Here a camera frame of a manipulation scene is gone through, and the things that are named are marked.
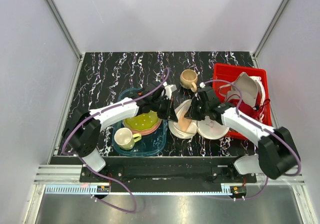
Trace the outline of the red bra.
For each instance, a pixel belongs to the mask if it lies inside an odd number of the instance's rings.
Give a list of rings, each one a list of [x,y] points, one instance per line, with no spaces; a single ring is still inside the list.
[[[262,119],[264,118],[263,111],[265,107],[270,103],[270,99],[266,99],[262,105],[256,105],[254,107],[251,107],[250,105],[241,102],[239,106],[239,110],[242,111],[242,113],[246,114],[247,116],[251,117],[252,119],[258,120],[262,122]]]

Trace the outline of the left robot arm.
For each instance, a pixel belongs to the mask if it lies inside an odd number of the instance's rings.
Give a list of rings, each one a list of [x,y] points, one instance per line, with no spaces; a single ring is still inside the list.
[[[91,168],[91,177],[102,182],[108,170],[97,150],[100,133],[115,123],[149,111],[156,112],[159,119],[178,122],[173,99],[176,90],[176,85],[154,81],[147,88],[131,91],[127,97],[107,107],[77,110],[62,132],[64,146],[69,145],[73,154]]]

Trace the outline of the peach bra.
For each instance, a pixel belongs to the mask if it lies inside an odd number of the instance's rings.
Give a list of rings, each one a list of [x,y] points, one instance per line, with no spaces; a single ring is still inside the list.
[[[180,113],[178,128],[183,132],[194,133],[197,130],[196,123],[193,120],[184,118],[186,111]]]

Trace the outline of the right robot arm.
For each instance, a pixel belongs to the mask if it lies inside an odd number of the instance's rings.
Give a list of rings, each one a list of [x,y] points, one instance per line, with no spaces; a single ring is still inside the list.
[[[300,173],[301,160],[287,128],[274,128],[252,119],[235,105],[221,102],[211,87],[198,91],[184,116],[195,121],[206,118],[216,121],[240,133],[258,148],[256,155],[238,157],[227,169],[227,176],[233,182],[251,173],[262,173],[275,180],[282,175],[289,175],[288,171],[295,166],[295,175]]]

